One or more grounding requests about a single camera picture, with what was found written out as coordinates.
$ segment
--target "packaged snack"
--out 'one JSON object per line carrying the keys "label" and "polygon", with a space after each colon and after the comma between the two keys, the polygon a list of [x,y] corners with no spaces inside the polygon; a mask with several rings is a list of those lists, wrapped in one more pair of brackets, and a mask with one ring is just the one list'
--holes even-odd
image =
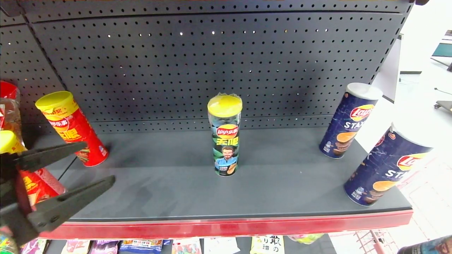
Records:
{"label": "packaged snack", "polygon": [[433,138],[404,117],[375,145],[344,185],[348,197],[362,206],[371,206],[397,184],[416,163],[432,150]]}
{"label": "packaged snack", "polygon": [[250,254],[284,254],[283,236],[253,236]]}
{"label": "packaged snack", "polygon": [[2,231],[0,231],[0,254],[19,254],[16,242]]}
{"label": "packaged snack", "polygon": [[288,235],[288,237],[290,238],[290,240],[310,245],[323,235],[324,234]]}
{"label": "packaged snack", "polygon": [[118,243],[119,240],[96,240],[95,243],[98,244],[98,245],[104,245],[104,244],[111,243],[111,242]]}
{"label": "packaged snack", "polygon": [[[0,153],[17,153],[27,149],[12,131],[0,131]],[[45,168],[33,173],[20,171],[27,189],[30,205],[63,194],[64,186]]]}
{"label": "packaged snack", "polygon": [[202,254],[199,238],[173,240],[171,254]]}
{"label": "packaged snack", "polygon": [[124,240],[120,251],[128,251],[139,254],[160,254],[163,240]]}
{"label": "packaged snack", "polygon": [[450,254],[452,253],[452,235],[430,240],[409,247],[403,247],[397,254]]}
{"label": "packaged snack", "polygon": [[61,254],[87,254],[90,240],[67,240]]}
{"label": "packaged snack", "polygon": [[41,97],[35,105],[66,143],[84,141],[88,144],[75,153],[83,165],[93,167],[107,159],[107,149],[96,136],[72,93],[51,93]]}
{"label": "packaged snack", "polygon": [[344,156],[383,92],[364,83],[350,83],[320,142],[320,151],[333,159]]}
{"label": "packaged snack", "polygon": [[91,254],[117,254],[118,242],[110,240],[98,240],[93,243]]}
{"label": "packaged snack", "polygon": [[19,89],[11,83],[0,81],[0,130],[14,132],[23,144],[19,105]]}
{"label": "packaged snack", "polygon": [[218,94],[207,104],[213,138],[215,172],[231,176],[237,171],[242,99],[236,94]]}
{"label": "packaged snack", "polygon": [[22,245],[21,254],[43,254],[47,248],[48,240],[33,239],[30,242]]}
{"label": "packaged snack", "polygon": [[235,237],[204,238],[204,254],[234,254],[240,251]]}

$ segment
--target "green chip can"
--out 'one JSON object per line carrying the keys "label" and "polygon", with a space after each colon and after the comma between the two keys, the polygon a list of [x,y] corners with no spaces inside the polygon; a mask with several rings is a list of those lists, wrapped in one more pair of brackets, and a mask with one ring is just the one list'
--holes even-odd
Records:
{"label": "green chip can", "polygon": [[218,94],[207,104],[212,130],[213,160],[219,176],[233,175],[239,159],[239,125],[242,99],[236,94]]}

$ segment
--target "perforated metal panel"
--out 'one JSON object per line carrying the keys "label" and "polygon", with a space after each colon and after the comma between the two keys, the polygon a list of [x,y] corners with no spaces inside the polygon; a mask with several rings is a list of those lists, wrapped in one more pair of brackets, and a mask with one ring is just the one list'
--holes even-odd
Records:
{"label": "perforated metal panel", "polygon": [[371,82],[403,15],[258,13],[34,25],[93,121],[196,119],[218,92],[244,117],[331,115],[349,82]]}
{"label": "perforated metal panel", "polygon": [[8,17],[3,13],[3,11],[0,11],[0,27],[24,23],[25,20],[22,16]]}
{"label": "perforated metal panel", "polygon": [[[254,117],[243,118],[241,129],[268,128],[301,128],[325,127],[331,121],[331,116],[309,117]],[[92,122],[96,133],[127,133],[127,132],[181,132],[202,131],[209,129],[207,119],[184,120],[154,120],[154,121],[121,121],[121,122]],[[48,123],[28,124],[30,133],[54,134],[55,130]]]}
{"label": "perforated metal panel", "polygon": [[407,13],[409,0],[229,0],[229,1],[21,1],[31,22],[124,15],[165,15],[269,11],[366,11]]}
{"label": "perforated metal panel", "polygon": [[0,79],[19,87],[22,122],[47,122],[34,103],[63,86],[26,25],[2,27],[0,34]]}

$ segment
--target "potato chip can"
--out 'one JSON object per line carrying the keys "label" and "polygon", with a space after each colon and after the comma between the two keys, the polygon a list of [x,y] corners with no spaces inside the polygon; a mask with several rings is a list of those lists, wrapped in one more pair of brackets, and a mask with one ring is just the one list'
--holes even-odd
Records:
{"label": "potato chip can", "polygon": [[242,99],[236,94],[218,94],[207,104],[212,129],[213,160],[219,176],[233,175],[239,159],[239,126]]}
{"label": "potato chip can", "polygon": [[397,254],[449,254],[452,253],[452,235],[420,244],[403,247]]}
{"label": "potato chip can", "polygon": [[[27,149],[12,131],[0,131],[0,153],[19,153]],[[30,205],[63,194],[64,186],[45,168],[35,172],[20,171]]]}
{"label": "potato chip can", "polygon": [[429,142],[417,138],[424,135],[423,131],[416,133],[412,125],[399,122],[392,123],[345,183],[345,192],[355,203],[373,205],[432,150]]}
{"label": "potato chip can", "polygon": [[348,84],[319,144],[320,151],[333,159],[342,158],[382,95],[381,90],[368,84]]}
{"label": "potato chip can", "polygon": [[66,143],[84,141],[88,145],[75,153],[87,167],[97,166],[108,151],[97,137],[71,92],[60,91],[41,97],[35,103]]}

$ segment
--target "red packaging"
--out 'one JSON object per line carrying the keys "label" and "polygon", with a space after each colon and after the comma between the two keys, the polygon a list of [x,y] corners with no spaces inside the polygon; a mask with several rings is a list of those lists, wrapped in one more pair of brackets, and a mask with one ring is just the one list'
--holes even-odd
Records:
{"label": "red packaging", "polygon": [[[19,153],[26,150],[12,131],[0,131],[1,153]],[[19,173],[24,181],[31,206],[66,191],[64,186],[45,168],[33,173],[28,171],[20,171]]]}
{"label": "red packaging", "polygon": [[87,143],[85,149],[75,153],[85,166],[97,166],[107,159],[107,149],[70,92],[60,91],[45,95],[35,105],[66,143]]}

